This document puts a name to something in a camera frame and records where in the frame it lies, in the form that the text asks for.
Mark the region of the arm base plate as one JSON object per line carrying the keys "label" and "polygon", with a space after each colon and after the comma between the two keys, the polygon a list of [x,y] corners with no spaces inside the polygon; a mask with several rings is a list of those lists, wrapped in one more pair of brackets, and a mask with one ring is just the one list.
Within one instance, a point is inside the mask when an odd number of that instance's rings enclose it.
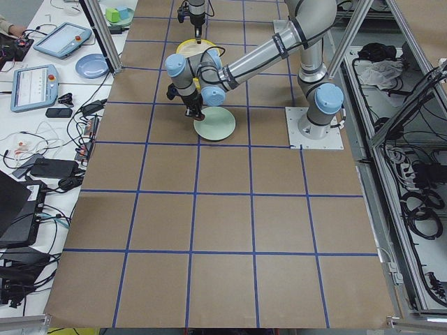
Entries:
{"label": "arm base plate", "polygon": [[307,107],[286,107],[288,141],[291,149],[343,150],[336,116],[326,126],[316,126],[307,118]]}

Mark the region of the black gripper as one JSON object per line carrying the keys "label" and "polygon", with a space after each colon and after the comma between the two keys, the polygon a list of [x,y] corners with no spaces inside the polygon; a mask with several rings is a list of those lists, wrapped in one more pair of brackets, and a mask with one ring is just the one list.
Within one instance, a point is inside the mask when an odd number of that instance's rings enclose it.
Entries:
{"label": "black gripper", "polygon": [[183,96],[183,103],[186,105],[186,116],[195,118],[204,115],[201,112],[203,106],[203,99],[201,94],[198,91],[194,91],[192,94],[187,96]]}
{"label": "black gripper", "polygon": [[199,15],[191,14],[191,23],[195,27],[195,38],[197,44],[202,43],[202,26],[205,23],[205,14],[201,13]]}

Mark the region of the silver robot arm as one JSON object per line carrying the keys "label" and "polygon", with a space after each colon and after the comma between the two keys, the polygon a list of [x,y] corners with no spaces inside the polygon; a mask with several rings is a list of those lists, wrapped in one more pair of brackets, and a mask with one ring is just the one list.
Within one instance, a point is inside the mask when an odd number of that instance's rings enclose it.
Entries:
{"label": "silver robot arm", "polygon": [[204,0],[190,0],[189,3],[189,17],[191,24],[194,27],[194,36],[197,44],[202,42],[202,27],[205,23],[205,1]]}
{"label": "silver robot arm", "polygon": [[332,113],[317,102],[319,89],[328,83],[323,62],[323,35],[335,23],[336,1],[287,1],[288,21],[278,33],[227,65],[223,65],[217,49],[211,47],[200,54],[185,57],[172,54],[165,60],[172,80],[166,96],[179,96],[186,107],[185,115],[202,121],[204,105],[220,106],[227,92],[287,59],[300,53],[298,84],[309,103],[308,120],[317,126],[331,122]]}

